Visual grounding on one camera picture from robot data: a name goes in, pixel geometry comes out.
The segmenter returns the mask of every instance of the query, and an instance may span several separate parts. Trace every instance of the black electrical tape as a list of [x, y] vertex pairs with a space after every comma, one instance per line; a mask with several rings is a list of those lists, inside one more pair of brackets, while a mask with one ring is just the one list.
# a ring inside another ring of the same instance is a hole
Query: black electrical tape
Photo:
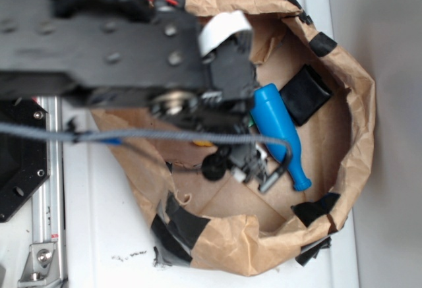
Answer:
[[326, 34], [319, 32], [310, 42], [309, 46], [316, 56], [324, 57], [331, 53], [336, 48], [337, 42]]

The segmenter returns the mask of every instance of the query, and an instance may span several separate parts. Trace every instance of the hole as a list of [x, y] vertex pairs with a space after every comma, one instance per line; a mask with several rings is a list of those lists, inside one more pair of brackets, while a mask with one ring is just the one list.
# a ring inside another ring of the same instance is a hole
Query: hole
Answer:
[[24, 191], [21, 188], [19, 188], [19, 187], [15, 187], [13, 189], [13, 191], [15, 192], [15, 194], [17, 196], [23, 197], [25, 195]]

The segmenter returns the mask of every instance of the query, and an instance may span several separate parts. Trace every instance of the small screw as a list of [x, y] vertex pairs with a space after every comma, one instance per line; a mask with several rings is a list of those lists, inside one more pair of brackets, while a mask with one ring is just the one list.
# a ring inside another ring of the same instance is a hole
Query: small screw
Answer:
[[109, 55], [105, 57], [105, 61], [109, 64], [116, 64], [120, 62], [120, 60], [121, 60], [121, 56], [120, 56], [120, 53], [118, 52], [110, 53]]
[[107, 21], [102, 25], [102, 30], [105, 33], [112, 33], [117, 30], [117, 23], [115, 21]]
[[41, 274], [39, 272], [35, 272], [29, 275], [30, 281], [38, 281], [41, 279]]
[[38, 31], [38, 33], [44, 34], [44, 35], [51, 34], [55, 31], [55, 26], [50, 21], [44, 21], [44, 22], [40, 23], [37, 31]]
[[180, 65], [183, 62], [182, 53], [179, 51], [174, 51], [173, 53], [170, 53], [167, 60], [171, 66]]
[[0, 31], [10, 33], [18, 28], [18, 24], [13, 19], [5, 19], [0, 22]]
[[41, 264], [48, 264], [53, 254], [46, 249], [43, 249], [37, 253], [37, 259]]
[[34, 113], [34, 119], [42, 120], [44, 118], [44, 114], [42, 111], [37, 111]]
[[177, 27], [174, 24], [168, 24], [165, 28], [164, 28], [164, 34], [166, 36], [175, 36], [177, 34]]

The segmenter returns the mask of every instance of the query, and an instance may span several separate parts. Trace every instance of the black metal plate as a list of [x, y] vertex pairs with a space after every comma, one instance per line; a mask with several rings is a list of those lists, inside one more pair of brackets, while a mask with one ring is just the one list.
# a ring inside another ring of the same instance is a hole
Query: black metal plate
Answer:
[[[45, 129], [47, 112], [33, 100], [0, 101], [0, 121]], [[10, 220], [48, 176], [46, 142], [0, 135], [0, 223]]]

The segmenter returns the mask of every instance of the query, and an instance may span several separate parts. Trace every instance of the gray cable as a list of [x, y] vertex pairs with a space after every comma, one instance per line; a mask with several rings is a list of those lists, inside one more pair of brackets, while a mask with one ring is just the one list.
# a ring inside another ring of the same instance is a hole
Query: gray cable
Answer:
[[178, 140], [178, 141], [210, 141], [216, 144], [246, 144], [260, 142], [265, 144], [279, 144], [290, 149], [290, 145], [285, 140], [271, 138], [260, 134], [218, 134], [201, 133], [192, 131], [164, 131], [147, 129], [127, 129], [110, 130], [103, 132], [50, 132], [26, 125], [15, 125], [12, 123], [0, 122], [0, 133], [11, 136], [19, 136], [32, 140], [60, 141], [60, 142], [92, 142], [113, 140], [116, 138], [153, 138], [158, 140]]

